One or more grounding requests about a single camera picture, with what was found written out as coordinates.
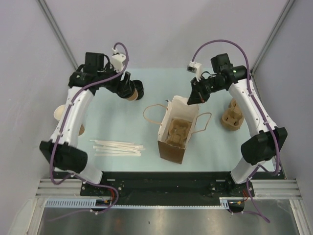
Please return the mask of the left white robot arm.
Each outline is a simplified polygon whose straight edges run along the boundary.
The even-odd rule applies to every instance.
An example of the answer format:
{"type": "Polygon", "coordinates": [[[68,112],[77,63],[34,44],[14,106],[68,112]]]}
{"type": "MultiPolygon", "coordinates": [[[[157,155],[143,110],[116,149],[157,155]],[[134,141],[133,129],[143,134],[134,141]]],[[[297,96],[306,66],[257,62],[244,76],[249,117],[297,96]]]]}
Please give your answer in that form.
{"type": "Polygon", "coordinates": [[[96,195],[104,195],[108,183],[102,180],[102,171],[88,162],[88,154],[78,149],[78,137],[86,111],[100,87],[120,81],[129,61],[127,53],[113,50],[112,57],[102,53],[87,52],[85,63],[69,78],[67,101],[59,123],[49,141],[41,141],[40,151],[50,164],[49,173],[55,168],[67,171],[91,182],[96,195]]]}

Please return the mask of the single brown cup carrier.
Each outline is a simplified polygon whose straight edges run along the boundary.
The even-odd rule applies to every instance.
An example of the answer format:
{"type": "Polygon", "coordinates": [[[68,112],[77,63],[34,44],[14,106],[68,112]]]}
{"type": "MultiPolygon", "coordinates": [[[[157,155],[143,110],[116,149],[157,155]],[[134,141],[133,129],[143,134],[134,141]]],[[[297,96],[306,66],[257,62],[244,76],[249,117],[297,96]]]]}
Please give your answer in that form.
{"type": "Polygon", "coordinates": [[[166,144],[184,148],[192,123],[183,119],[174,118],[170,123],[166,144]]]}

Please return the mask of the brown paper bag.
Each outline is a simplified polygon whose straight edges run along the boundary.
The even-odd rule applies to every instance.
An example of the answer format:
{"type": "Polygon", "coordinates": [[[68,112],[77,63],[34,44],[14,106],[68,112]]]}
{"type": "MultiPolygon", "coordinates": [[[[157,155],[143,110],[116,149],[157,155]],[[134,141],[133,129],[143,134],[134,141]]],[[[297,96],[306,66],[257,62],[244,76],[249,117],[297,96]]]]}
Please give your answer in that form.
{"type": "Polygon", "coordinates": [[[150,123],[159,125],[157,143],[159,155],[162,159],[181,164],[191,137],[207,129],[212,118],[211,112],[199,113],[198,104],[188,105],[188,99],[182,96],[174,96],[168,101],[167,106],[158,104],[166,109],[161,122],[153,121],[146,117],[145,112],[157,104],[147,106],[143,111],[143,117],[150,123]],[[209,115],[203,129],[196,131],[195,126],[199,117],[209,115]]]}

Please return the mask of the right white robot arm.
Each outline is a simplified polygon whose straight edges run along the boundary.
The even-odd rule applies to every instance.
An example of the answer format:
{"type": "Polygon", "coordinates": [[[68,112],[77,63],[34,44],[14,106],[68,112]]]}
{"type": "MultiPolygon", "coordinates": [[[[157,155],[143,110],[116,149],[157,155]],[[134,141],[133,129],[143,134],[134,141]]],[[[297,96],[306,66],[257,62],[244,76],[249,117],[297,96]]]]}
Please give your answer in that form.
{"type": "Polygon", "coordinates": [[[279,163],[279,153],[288,133],[269,117],[245,66],[233,66],[226,53],[213,57],[211,65],[213,75],[203,78],[202,65],[194,60],[189,63],[187,70],[195,77],[191,80],[192,91],[187,104],[205,103],[212,93],[226,90],[241,109],[250,139],[241,145],[242,158],[230,172],[232,180],[225,184],[230,196],[238,196],[244,188],[242,183],[250,179],[258,167],[272,158],[279,163]]]}

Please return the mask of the brown paper cup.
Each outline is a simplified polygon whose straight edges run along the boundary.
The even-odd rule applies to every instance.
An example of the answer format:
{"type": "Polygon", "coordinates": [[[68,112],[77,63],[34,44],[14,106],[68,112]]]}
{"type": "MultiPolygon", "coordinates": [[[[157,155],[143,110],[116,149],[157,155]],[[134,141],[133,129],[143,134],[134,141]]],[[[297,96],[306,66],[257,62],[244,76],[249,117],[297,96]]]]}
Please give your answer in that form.
{"type": "Polygon", "coordinates": [[[128,101],[134,101],[138,98],[138,91],[137,89],[134,89],[134,92],[131,96],[129,96],[128,98],[126,98],[128,101]]]}

